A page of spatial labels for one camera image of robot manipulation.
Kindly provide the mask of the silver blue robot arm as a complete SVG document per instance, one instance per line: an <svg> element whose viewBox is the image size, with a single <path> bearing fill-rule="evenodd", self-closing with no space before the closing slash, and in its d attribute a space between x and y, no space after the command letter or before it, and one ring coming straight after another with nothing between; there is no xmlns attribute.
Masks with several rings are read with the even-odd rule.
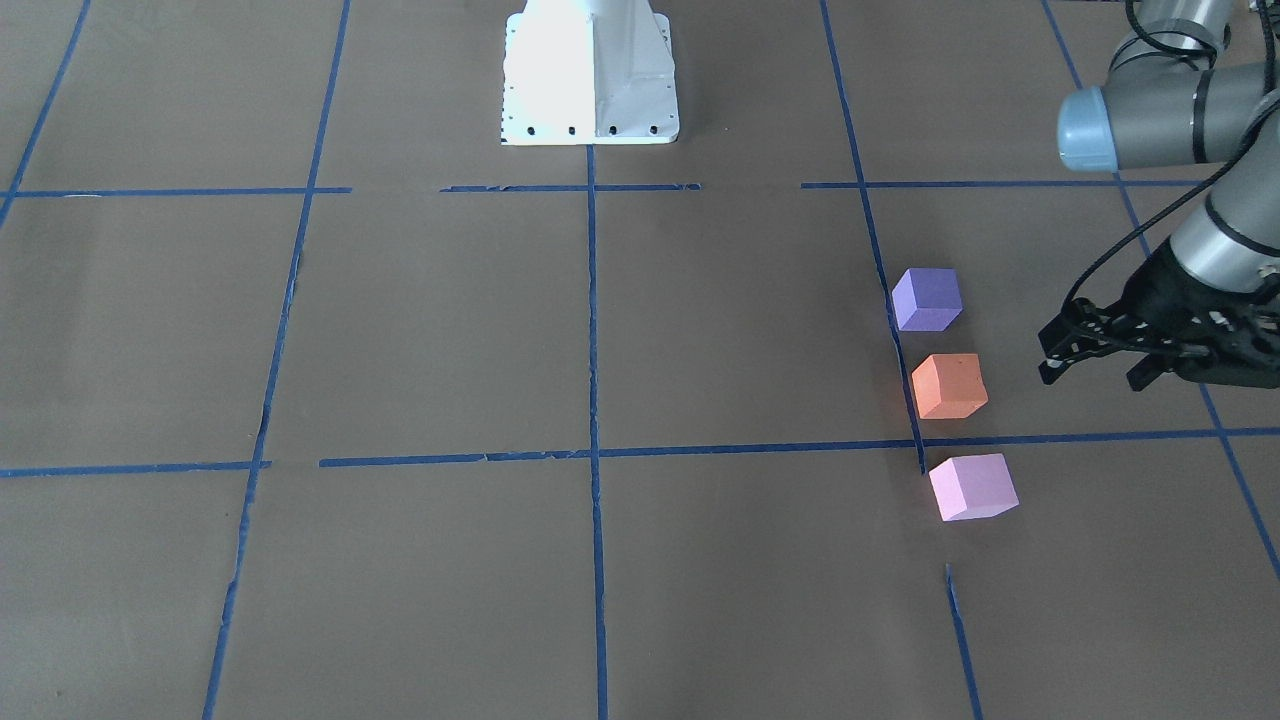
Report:
<svg viewBox="0 0 1280 720"><path fill-rule="evenodd" d="M1101 86L1059 113L1062 164L1076 172L1216 165L1175 206L1198 206L1101 307L1068 291L1039 331L1039 377L1055 383L1087 359L1134 352L1126 382L1165 374L1201 384L1277 387L1277 19L1257 17L1266 58L1219 65L1229 1L1129 1L1129 35Z"/></svg>

